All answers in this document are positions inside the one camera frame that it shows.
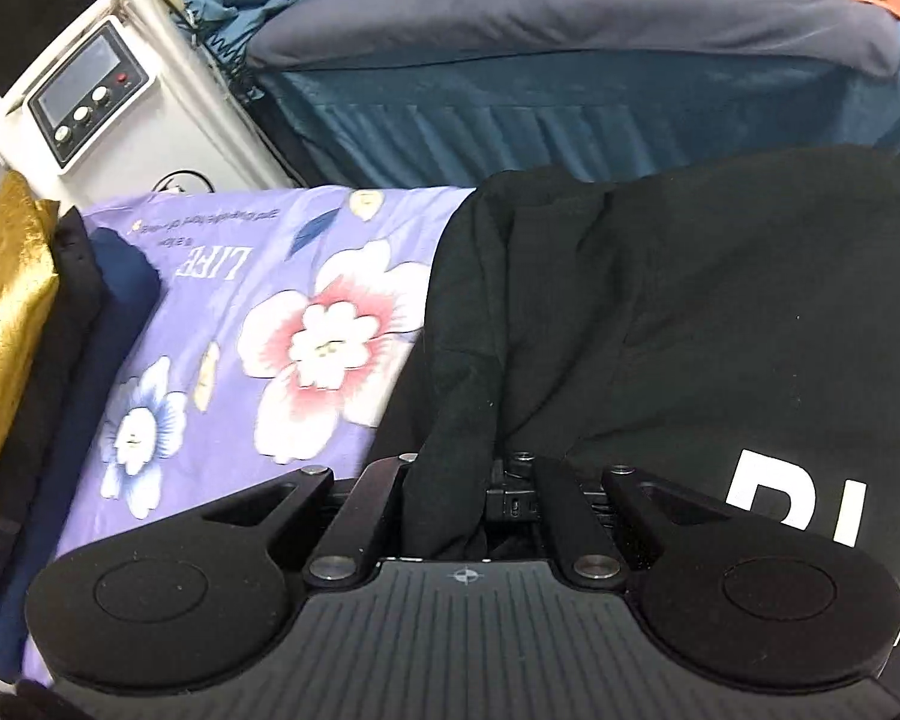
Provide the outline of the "white appliance with panel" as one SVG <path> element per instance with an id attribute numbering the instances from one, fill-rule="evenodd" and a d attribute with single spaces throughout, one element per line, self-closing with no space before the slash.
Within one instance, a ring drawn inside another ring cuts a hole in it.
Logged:
<path id="1" fill-rule="evenodd" d="M 0 0 L 0 172 L 89 206 L 289 184 L 182 0 Z"/>

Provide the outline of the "purple floral bed sheet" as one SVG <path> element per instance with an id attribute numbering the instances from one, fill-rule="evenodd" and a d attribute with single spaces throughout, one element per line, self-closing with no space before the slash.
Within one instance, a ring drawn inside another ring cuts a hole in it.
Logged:
<path id="1" fill-rule="evenodd" d="M 27 598 L 23 671 L 153 688 L 266 649 L 304 547 L 292 473 L 351 478 L 424 322 L 452 187 L 165 195 L 92 231 L 162 294 L 89 445 L 59 554 Z"/>

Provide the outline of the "navy blue folded garment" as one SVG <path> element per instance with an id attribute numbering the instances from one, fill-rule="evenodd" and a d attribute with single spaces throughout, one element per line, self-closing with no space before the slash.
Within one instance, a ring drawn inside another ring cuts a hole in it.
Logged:
<path id="1" fill-rule="evenodd" d="M 146 255 L 115 231 L 99 227 L 91 232 L 89 245 L 102 271 L 102 309 L 79 345 L 50 444 L 40 457 L 34 500 L 11 535 L 13 550 L 0 575 L 0 678 L 4 681 L 22 674 L 27 589 L 55 552 L 116 374 L 160 296 L 159 275 Z"/>

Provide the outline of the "black zip jacket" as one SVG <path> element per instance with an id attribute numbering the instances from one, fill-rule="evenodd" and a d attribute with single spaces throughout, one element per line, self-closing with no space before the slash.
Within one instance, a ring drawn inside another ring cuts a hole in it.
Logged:
<path id="1" fill-rule="evenodd" d="M 404 452 L 411 556 L 489 556 L 494 460 L 530 452 L 796 515 L 900 583 L 900 153 L 487 179 L 377 429 Z M 884 676 L 900 694 L 900 634 Z"/>

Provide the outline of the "golden yellow folded garment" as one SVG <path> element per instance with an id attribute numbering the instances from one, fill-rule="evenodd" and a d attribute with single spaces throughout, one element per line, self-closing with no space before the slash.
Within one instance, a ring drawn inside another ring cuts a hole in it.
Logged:
<path id="1" fill-rule="evenodd" d="M 29 377 L 58 273 L 52 239 L 59 205 L 35 199 L 16 171 L 0 184 L 0 454 Z"/>

